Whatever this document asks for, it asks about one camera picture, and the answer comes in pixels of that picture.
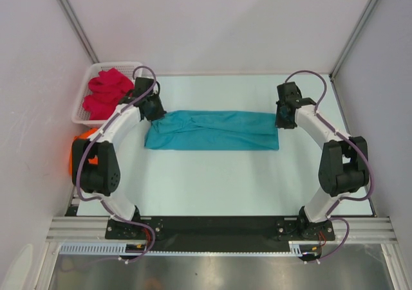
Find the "teal t shirt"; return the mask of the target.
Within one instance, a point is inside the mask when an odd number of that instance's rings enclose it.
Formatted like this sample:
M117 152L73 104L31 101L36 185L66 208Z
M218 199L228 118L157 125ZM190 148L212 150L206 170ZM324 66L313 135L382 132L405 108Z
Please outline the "teal t shirt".
M273 113L173 111L151 122L144 147L151 150L279 150Z

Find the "white plastic basket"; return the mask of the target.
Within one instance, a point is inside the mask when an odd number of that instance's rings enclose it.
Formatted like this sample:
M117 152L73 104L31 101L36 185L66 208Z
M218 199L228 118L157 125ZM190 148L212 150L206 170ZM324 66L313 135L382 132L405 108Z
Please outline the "white plastic basket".
M100 71L108 71L111 68L115 68L128 79L133 80L133 71L136 67L141 66L141 62L136 61L123 61L123 62L103 62L92 64L86 71L80 88L77 93L77 97L73 104L73 111L71 114L71 120L73 123L82 124L90 128L100 127L104 120L91 120L90 113L83 108L84 98L91 94L88 87L88 82L98 76Z

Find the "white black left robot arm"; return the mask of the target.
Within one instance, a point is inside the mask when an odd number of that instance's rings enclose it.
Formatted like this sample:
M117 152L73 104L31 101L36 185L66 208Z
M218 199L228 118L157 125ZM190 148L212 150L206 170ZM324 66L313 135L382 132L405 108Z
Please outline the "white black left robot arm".
M72 181L84 202L98 201L109 216L121 221L120 231L133 239L141 234L142 222L134 218L136 206L120 190L121 172L117 151L124 138L142 120L149 122L166 114L160 95L127 99L109 119L85 139L71 146Z

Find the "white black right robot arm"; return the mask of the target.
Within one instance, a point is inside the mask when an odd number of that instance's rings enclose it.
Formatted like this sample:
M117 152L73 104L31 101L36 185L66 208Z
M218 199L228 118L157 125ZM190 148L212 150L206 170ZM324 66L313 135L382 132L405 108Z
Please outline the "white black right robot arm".
M304 239L315 239L328 228L331 213L341 201L365 201L370 197L353 194L372 185L368 168L366 140L340 132L317 110L310 98L277 102L276 127L300 127L318 144L321 152L318 180L320 187L297 216L296 232Z

